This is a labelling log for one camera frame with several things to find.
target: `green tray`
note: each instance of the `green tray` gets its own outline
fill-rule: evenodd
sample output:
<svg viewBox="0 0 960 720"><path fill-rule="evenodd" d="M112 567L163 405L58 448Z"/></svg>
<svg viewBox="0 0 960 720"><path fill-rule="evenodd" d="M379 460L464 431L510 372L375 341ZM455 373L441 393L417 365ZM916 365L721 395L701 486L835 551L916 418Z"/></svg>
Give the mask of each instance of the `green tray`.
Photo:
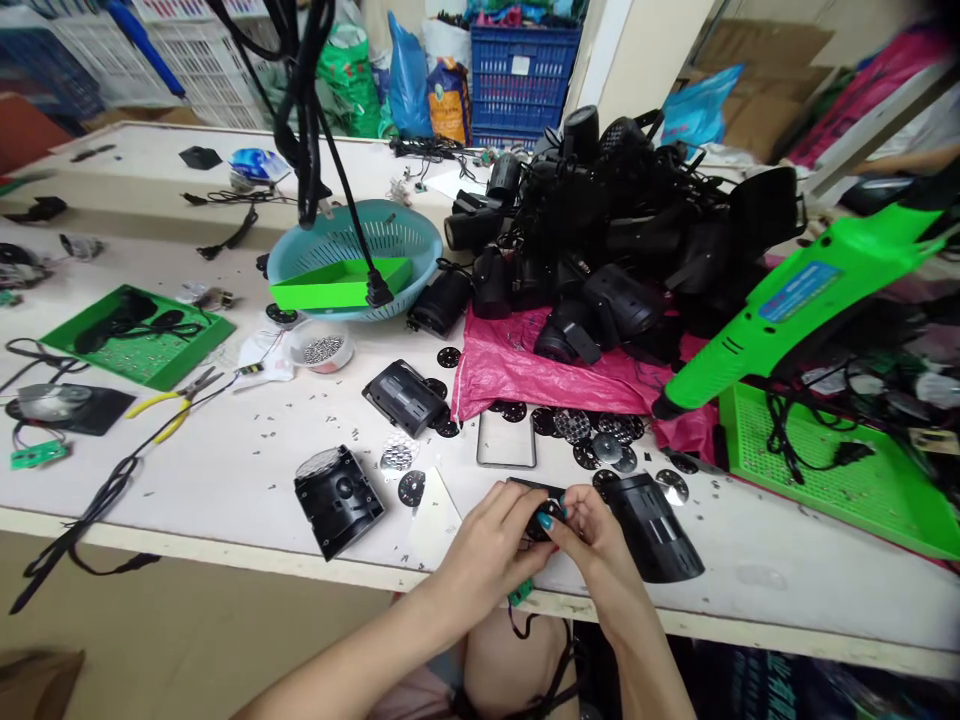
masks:
<svg viewBox="0 0 960 720"><path fill-rule="evenodd" d="M734 475L921 555L960 560L960 525L952 506L888 435L867 427L836 432L795 404L787 434L810 464L829 465L844 440L859 440L876 451L834 470L804 468L806 484L797 485L783 456L767 452L773 423L763 390L738 383L724 391L720 424Z"/></svg>
<svg viewBox="0 0 960 720"><path fill-rule="evenodd" d="M120 306L121 293L128 289L136 290L157 304L157 312L153 317L168 310L180 310L183 312L183 322L197 322L203 325L204 329L189 340L173 335L148 335L130 340L112 339L95 353L78 353L73 346L77 337L116 310ZM177 383L199 365L211 350L226 340L234 329L228 320L219 315L204 314L195 307L162 295L154 295L130 285L121 285L102 300L47 333L40 342L127 380L154 390L167 391L175 388Z"/></svg>
<svg viewBox="0 0 960 720"><path fill-rule="evenodd" d="M409 258L374 258L373 266L396 295L410 275ZM281 310L328 310L364 307L367 304L367 263L340 260L270 286Z"/></svg>

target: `clear plastic container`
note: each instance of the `clear plastic container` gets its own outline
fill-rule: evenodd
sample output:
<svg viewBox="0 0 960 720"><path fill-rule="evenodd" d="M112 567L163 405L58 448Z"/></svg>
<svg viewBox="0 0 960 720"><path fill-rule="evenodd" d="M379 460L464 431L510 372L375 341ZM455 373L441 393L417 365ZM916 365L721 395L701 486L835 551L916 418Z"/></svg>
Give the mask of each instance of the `clear plastic container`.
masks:
<svg viewBox="0 0 960 720"><path fill-rule="evenodd" d="M327 375L350 362L354 344L343 323L310 320L290 331L287 349L294 365Z"/></svg>

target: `hand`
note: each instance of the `hand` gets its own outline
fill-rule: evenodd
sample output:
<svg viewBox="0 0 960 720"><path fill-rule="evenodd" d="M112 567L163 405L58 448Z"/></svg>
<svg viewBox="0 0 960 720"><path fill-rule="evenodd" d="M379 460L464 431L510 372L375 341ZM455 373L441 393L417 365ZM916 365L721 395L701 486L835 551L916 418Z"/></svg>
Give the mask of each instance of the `hand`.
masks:
<svg viewBox="0 0 960 720"><path fill-rule="evenodd" d="M623 538L620 523L590 485L573 485L563 496L567 525L539 513L537 519L561 550L580 568L607 633L637 612L638 603L650 606L647 590Z"/></svg>
<svg viewBox="0 0 960 720"><path fill-rule="evenodd" d="M437 571L420 584L450 618L458 637L546 567L553 543L518 552L524 529L547 500L545 490L497 482L463 521Z"/></svg>

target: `pink bag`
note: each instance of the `pink bag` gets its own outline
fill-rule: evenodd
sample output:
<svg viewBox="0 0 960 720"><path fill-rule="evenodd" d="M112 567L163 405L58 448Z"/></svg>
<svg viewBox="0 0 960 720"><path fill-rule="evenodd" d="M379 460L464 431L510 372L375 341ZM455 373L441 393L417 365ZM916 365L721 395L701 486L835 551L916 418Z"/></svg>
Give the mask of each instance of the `pink bag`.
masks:
<svg viewBox="0 0 960 720"><path fill-rule="evenodd" d="M573 366L533 354L548 308L514 313L505 320L480 320L467 312L463 355L451 393L451 414L468 420L495 400L580 408L624 415L650 415L653 402L674 373L638 362L617 348L590 366ZM706 341L686 336L684 360L692 358ZM655 420L659 447L696 451L714 461L713 427L717 410L708 405L676 420Z"/></svg>
<svg viewBox="0 0 960 720"><path fill-rule="evenodd" d="M812 168L817 159L860 118L921 70L945 58L945 33L920 25L904 30L840 93L833 107L790 153L795 165Z"/></svg>

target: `pliers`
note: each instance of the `pliers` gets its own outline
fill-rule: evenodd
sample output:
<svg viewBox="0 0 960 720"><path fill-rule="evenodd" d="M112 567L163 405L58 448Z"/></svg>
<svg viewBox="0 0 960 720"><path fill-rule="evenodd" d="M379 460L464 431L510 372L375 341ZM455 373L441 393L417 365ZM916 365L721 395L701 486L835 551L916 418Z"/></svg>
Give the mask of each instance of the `pliers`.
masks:
<svg viewBox="0 0 960 720"><path fill-rule="evenodd" d="M209 387L210 385L212 385L217 380L223 377L223 373L218 373L213 377L210 377L213 370L214 368L207 368L207 370L200 377L198 377L192 383L187 385L183 390L163 393L162 395L157 395L156 397L150 398L149 400L145 400L144 402L135 406L130 412L127 413L127 419L129 420L130 418L135 418L137 415L142 413L148 407L151 407L152 405L156 405L159 402L163 402L164 400L170 400L171 398L182 397L183 405L181 405L180 407L180 412L170 422L169 427L167 427L166 430L160 433L157 436L156 440L153 441L154 443L159 445L168 437L173 435L177 431L177 429L181 425L183 425L183 421L186 420L187 415L190 414L190 407L193 405L193 399L197 396L197 394L200 393L204 388Z"/></svg>

